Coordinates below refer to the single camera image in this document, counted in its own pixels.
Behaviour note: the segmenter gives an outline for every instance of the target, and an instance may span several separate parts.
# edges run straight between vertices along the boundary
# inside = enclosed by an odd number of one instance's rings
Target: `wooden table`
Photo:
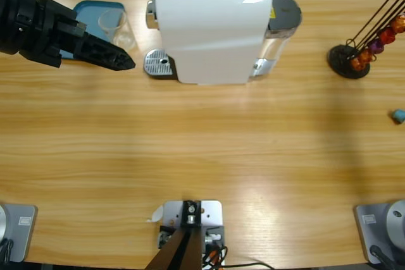
[[[405,36],[361,80],[325,58],[383,0],[296,0],[303,23],[274,71],[214,87],[148,78],[161,41],[147,0],[106,1],[128,11],[135,70],[0,57],[0,199],[39,209],[28,260],[143,268],[159,205],[217,199],[228,263],[364,262],[353,207],[405,197],[404,127],[387,116],[405,107]]]

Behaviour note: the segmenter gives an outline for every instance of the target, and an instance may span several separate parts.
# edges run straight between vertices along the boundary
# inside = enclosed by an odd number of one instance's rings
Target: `black base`
[[[361,71],[355,71],[350,65],[350,61],[347,60],[347,57],[355,50],[351,46],[339,45],[332,48],[327,56],[328,63],[333,71],[338,73],[340,76],[358,79],[364,77],[370,72],[370,64],[366,65]]]

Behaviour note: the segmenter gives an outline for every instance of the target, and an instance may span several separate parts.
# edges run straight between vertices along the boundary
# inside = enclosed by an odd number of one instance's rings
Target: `glass cup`
[[[99,26],[109,41],[129,51],[136,45],[135,36],[123,9],[109,9],[99,17]]]

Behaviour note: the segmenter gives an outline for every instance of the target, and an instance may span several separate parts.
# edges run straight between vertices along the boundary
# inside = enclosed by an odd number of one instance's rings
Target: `blue tray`
[[[88,33],[105,41],[109,41],[102,28],[99,26],[99,17],[109,9],[124,9],[124,5],[122,5],[122,3],[111,3],[109,1],[85,0],[76,4],[73,10],[77,12],[76,20],[87,25],[86,31]],[[111,28],[118,26],[120,18],[120,14],[111,18]],[[73,59],[72,53],[61,51],[61,55],[62,58]]]

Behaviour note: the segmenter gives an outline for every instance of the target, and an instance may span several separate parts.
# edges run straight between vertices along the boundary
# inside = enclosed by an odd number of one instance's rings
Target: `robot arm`
[[[0,0],[0,52],[59,67],[60,50],[114,71],[135,68],[120,47],[88,34],[76,12],[53,0]]]

